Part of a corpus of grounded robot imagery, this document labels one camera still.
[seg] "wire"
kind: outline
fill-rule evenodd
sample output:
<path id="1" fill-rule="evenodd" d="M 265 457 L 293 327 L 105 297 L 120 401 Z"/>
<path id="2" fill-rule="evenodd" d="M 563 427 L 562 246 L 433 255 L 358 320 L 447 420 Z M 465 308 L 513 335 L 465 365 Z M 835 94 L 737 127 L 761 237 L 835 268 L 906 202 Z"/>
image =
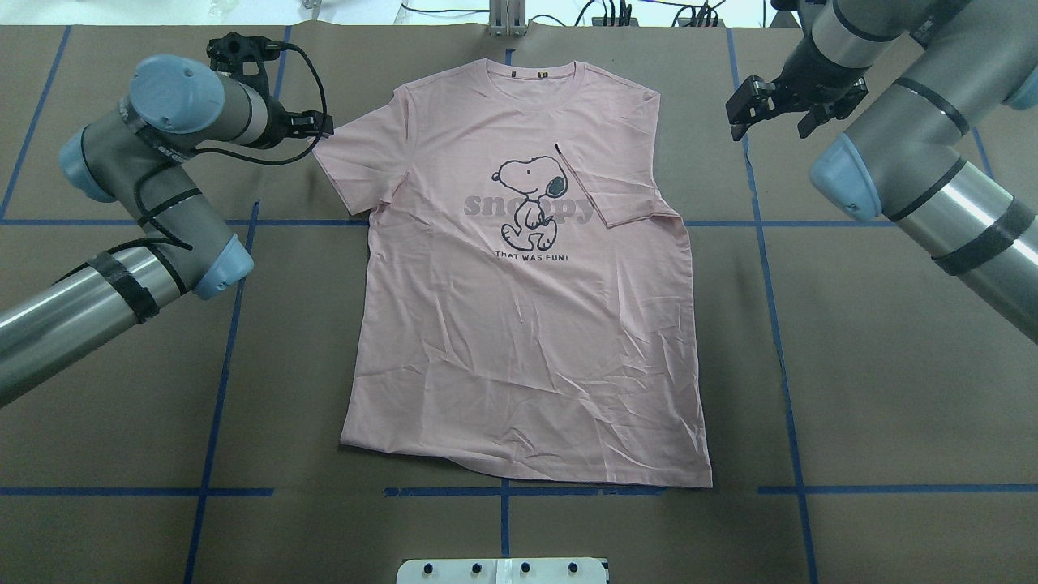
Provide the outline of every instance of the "wire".
<path id="1" fill-rule="evenodd" d="M 553 17 L 553 16 L 551 16 L 551 15 L 537 15 L 536 17 L 530 17 L 530 18 L 529 18 L 529 22 L 534 22 L 534 21 L 536 21 L 537 19 L 551 19 L 551 20 L 553 20 L 553 21 L 557 22 L 558 24 L 561 24 L 561 25 L 563 25 L 563 26 L 566 26 L 566 23 L 564 23 L 563 21 L 561 21 L 561 20 L 556 19 L 555 17 Z"/>
<path id="2" fill-rule="evenodd" d="M 412 8 L 412 7 L 410 7 L 410 6 L 406 5 L 406 4 L 403 4 L 403 3 L 400 5 L 400 7 L 404 8 L 405 10 L 407 10 L 409 12 L 418 12 L 419 15 L 442 15 L 442 13 L 446 13 L 446 12 L 465 12 L 465 13 L 468 13 L 468 15 L 477 15 L 480 12 L 489 12 L 490 11 L 489 9 L 487 9 L 487 10 L 481 10 L 479 8 L 447 8 L 445 10 L 419 10 L 418 8 Z"/>
<path id="3" fill-rule="evenodd" d="M 109 254 L 114 254 L 114 253 L 118 253 L 119 251 L 122 251 L 124 249 L 130 249 L 131 247 L 144 247 L 144 246 L 149 245 L 152 243 L 165 243 L 165 244 L 168 244 L 168 245 L 176 245 L 176 243 L 174 241 L 169 240 L 169 239 L 164 239 L 162 237 L 142 237 L 140 239 L 135 239 L 133 241 L 127 241 L 126 243 L 119 243 L 115 247 L 109 247 L 108 249 L 105 249 L 103 252 L 104 253 L 109 253 Z M 61 277 L 59 277 L 56 280 L 54 280 L 54 283 L 57 283 L 57 282 L 59 282 L 59 281 L 61 281 L 63 279 L 67 279 L 70 276 L 76 275 L 77 273 L 79 273 L 79 272 L 83 271 L 84 269 L 86 269 L 87 266 L 89 266 L 89 263 L 86 262 L 86 261 L 83 261 L 82 263 L 76 266 L 75 268 L 73 268 L 72 270 L 70 270 L 67 273 L 65 273 Z"/>
<path id="4" fill-rule="evenodd" d="M 639 0 L 640 2 L 649 2 L 650 4 L 662 4 L 664 6 L 689 6 L 694 8 L 691 4 L 682 4 L 680 2 L 661 2 L 660 0 Z"/>
<path id="5" fill-rule="evenodd" d="M 306 55 L 305 51 L 303 51 L 302 49 L 300 49 L 296 45 L 293 45 L 291 43 L 284 43 L 281 46 L 282 46 L 283 50 L 285 50 L 285 51 L 294 51 L 296 53 L 299 53 L 300 56 L 303 57 L 303 60 L 306 61 L 306 66 L 308 66 L 310 68 L 310 75 L 313 76 L 313 81 L 318 84 L 318 92 L 321 94 L 321 120 L 320 120 L 320 122 L 323 124 L 324 120 L 328 118 L 328 100 L 325 96 L 324 83 L 321 82 L 321 76 L 318 75 L 318 69 L 317 69 L 317 67 L 313 66 L 313 61 L 310 60 L 310 57 Z M 195 148 L 192 151 L 194 154 L 210 154 L 210 152 L 212 152 L 212 154 L 222 154 L 224 156 L 229 156 L 231 158 L 237 158 L 238 160 L 244 160 L 246 162 L 255 162 L 256 164 L 263 164 L 263 165 L 266 165 L 266 166 L 280 166 L 282 164 L 291 164 L 292 162 L 295 162 L 297 160 L 302 159 L 307 154 L 309 154 L 310 151 L 313 150 L 313 148 L 318 145 L 319 141 L 321 141 L 321 131 L 320 131 L 320 129 L 318 130 L 318 134 L 316 136 L 313 136 L 313 140 L 309 143 L 309 145 L 306 146 L 306 149 L 304 149 L 303 151 L 297 154 L 296 156 L 293 156 L 292 158 L 286 158 L 284 160 L 264 160 L 262 158 L 253 158 L 251 156 L 245 156 L 244 154 L 238 154 L 237 151 L 230 151 L 229 149 L 222 149 L 222 148 L 218 148 L 218 147 Z"/>
<path id="6" fill-rule="evenodd" d="M 577 20 L 576 20 L 576 22 L 573 23 L 573 26 L 580 26 L 580 19 L 583 18 L 583 13 L 586 12 L 588 8 L 590 8 L 591 5 L 594 4 L 594 3 L 595 3 L 595 0 L 588 0 L 588 3 L 584 4 L 584 7 L 580 8 L 580 13 L 577 15 Z"/>
<path id="7" fill-rule="evenodd" d="M 146 206 L 144 206 L 144 199 L 141 196 L 141 192 L 140 192 L 141 189 L 144 187 L 144 183 L 146 183 L 147 180 L 151 180 L 153 177 L 155 177 L 156 174 L 158 174 L 160 172 L 164 172 L 166 170 L 169 170 L 170 168 L 175 168 L 175 167 L 176 167 L 176 164 L 174 164 L 172 162 L 163 162 L 162 164 L 159 164 L 155 168 L 152 168 L 151 170 L 148 170 L 147 172 L 145 172 L 144 174 L 142 174 L 133 184 L 133 200 L 137 204 L 137 211 L 140 212 L 141 219 L 143 219 L 146 224 L 151 224 L 156 229 L 158 229 L 159 232 L 161 232 L 162 234 L 166 235 L 166 238 L 169 240 L 169 242 L 172 245 L 175 245 L 177 247 L 181 247 L 183 249 L 187 249 L 188 251 L 190 251 L 190 250 L 194 249 L 194 247 L 192 247 L 189 243 L 186 243 L 183 239 L 181 239 L 181 238 L 176 237 L 175 234 L 173 234 L 173 231 L 171 231 L 168 228 L 166 228 L 165 226 L 163 226 L 163 224 L 159 222 L 158 217 L 156 217 L 154 215 L 154 210 L 148 210 Z"/>
<path id="8" fill-rule="evenodd" d="M 678 13 L 674 15 L 674 20 L 671 21 L 671 26 L 672 27 L 678 26 L 678 19 L 681 18 L 681 12 L 684 12 L 685 8 L 691 8 L 692 9 L 692 20 L 694 20 L 694 17 L 695 17 L 695 6 L 690 6 L 688 4 L 683 4 L 681 6 L 681 8 L 678 9 Z"/>
<path id="9" fill-rule="evenodd" d="M 689 21 L 688 24 L 686 24 L 685 26 L 703 26 L 703 27 L 717 26 L 716 21 L 717 21 L 717 11 L 710 6 L 709 2 L 704 2 L 703 5 L 700 6 L 699 13 L 695 13 L 695 11 L 692 10 L 692 20 Z"/>

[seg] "snoopy print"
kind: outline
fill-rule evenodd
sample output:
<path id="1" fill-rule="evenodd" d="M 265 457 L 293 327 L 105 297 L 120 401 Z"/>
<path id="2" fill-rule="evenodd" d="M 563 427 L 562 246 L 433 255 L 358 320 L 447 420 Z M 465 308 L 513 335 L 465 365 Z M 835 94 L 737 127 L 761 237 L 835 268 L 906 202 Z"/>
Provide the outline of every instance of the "snoopy print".
<path id="1" fill-rule="evenodd" d="M 513 222 L 501 225 L 504 241 L 520 251 L 532 251 L 535 247 L 541 251 L 550 249 L 555 244 L 558 224 L 554 216 L 545 213 L 542 200 L 566 194 L 569 182 L 562 164 L 550 156 L 509 160 L 491 178 L 524 197 L 516 207 Z"/>

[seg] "t-shirt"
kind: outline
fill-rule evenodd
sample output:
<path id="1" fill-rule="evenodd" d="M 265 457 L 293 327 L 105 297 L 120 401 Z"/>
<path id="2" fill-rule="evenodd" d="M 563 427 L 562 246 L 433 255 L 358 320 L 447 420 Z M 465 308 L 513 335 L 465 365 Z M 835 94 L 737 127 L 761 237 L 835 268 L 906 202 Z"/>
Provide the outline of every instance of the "t-shirt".
<path id="1" fill-rule="evenodd" d="M 508 478 L 710 486 L 688 231 L 653 178 L 659 93 L 477 60 L 315 150 L 371 210 L 340 442 Z"/>

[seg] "metal tube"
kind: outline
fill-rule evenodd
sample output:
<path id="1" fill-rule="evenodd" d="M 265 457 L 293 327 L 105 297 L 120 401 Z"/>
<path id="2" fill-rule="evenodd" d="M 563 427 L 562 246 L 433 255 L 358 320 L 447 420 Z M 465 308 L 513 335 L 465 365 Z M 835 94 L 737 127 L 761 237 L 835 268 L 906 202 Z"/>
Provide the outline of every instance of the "metal tube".
<path id="1" fill-rule="evenodd" d="M 1038 222 L 1009 249 L 959 277 L 1009 323 L 1038 343 Z"/>
<path id="2" fill-rule="evenodd" d="M 172 277 L 146 248 L 114 254 L 159 308 L 180 298 Z M 0 313 L 0 408 L 137 325 L 133 311 L 93 268 Z"/>
<path id="3" fill-rule="evenodd" d="M 834 0 L 829 4 L 853 26 L 875 36 L 899 36 L 933 0 Z"/>

